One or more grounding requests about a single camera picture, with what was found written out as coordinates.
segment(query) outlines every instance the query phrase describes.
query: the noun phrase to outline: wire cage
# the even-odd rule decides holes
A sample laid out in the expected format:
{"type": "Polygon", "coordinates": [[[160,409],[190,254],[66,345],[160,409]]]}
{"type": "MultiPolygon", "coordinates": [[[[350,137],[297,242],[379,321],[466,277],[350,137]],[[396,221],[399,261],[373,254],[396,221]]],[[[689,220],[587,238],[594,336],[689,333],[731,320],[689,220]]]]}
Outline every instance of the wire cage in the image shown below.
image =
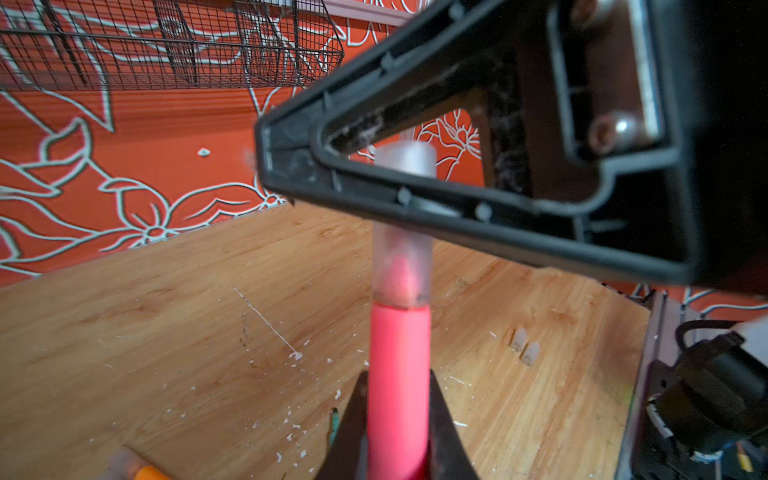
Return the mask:
{"type": "Polygon", "coordinates": [[[0,89],[302,87],[344,50],[323,0],[0,0],[0,89]]]}

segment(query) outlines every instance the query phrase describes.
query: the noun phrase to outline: black cable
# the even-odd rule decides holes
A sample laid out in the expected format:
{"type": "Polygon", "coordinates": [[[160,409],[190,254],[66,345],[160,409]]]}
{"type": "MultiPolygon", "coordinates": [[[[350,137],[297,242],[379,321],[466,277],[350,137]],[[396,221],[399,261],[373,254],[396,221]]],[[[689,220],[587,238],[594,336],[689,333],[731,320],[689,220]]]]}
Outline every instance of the black cable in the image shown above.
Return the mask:
{"type": "Polygon", "coordinates": [[[736,325],[736,320],[690,320],[688,322],[681,323],[674,330],[674,339],[677,341],[677,346],[680,350],[687,350],[688,346],[685,344],[685,334],[691,330],[698,329],[723,329],[728,330],[730,327],[736,325]]]}

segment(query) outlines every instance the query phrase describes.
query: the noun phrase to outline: clear plastic cap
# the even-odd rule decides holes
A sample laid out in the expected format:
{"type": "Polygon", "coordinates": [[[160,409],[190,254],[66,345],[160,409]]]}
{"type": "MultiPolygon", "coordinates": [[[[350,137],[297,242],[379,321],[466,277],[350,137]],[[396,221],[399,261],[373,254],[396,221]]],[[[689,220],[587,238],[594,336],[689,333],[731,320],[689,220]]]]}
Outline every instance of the clear plastic cap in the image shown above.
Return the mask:
{"type": "MultiPolygon", "coordinates": [[[[399,141],[376,149],[374,164],[434,178],[437,153],[430,144],[399,141]]],[[[429,305],[432,237],[373,223],[372,291],[376,303],[400,309],[429,305]]]]}

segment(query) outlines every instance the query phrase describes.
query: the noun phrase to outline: wooden table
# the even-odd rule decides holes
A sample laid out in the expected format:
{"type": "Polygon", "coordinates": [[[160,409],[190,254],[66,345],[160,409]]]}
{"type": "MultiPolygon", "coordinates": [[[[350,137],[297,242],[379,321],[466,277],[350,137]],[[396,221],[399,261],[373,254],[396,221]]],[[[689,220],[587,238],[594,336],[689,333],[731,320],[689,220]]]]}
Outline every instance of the wooden table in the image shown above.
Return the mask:
{"type": "MultiPolygon", "coordinates": [[[[368,358],[370,232],[281,207],[0,291],[0,477],[93,478],[125,444],[176,480],[311,478],[368,358]]],[[[481,477],[613,478],[645,309],[443,242],[432,305],[481,477]]]]}

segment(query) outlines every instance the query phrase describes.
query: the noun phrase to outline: pink marker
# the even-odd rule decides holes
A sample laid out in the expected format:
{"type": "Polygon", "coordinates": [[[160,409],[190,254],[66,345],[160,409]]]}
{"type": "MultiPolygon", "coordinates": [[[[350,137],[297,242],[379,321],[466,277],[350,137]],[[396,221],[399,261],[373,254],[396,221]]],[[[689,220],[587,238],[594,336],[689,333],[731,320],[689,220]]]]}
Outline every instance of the pink marker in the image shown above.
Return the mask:
{"type": "MultiPolygon", "coordinates": [[[[435,177],[435,149],[401,141],[376,151],[375,164],[435,177]]],[[[423,480],[429,440],[429,293],[432,238],[373,224],[368,475],[423,480]]]]}

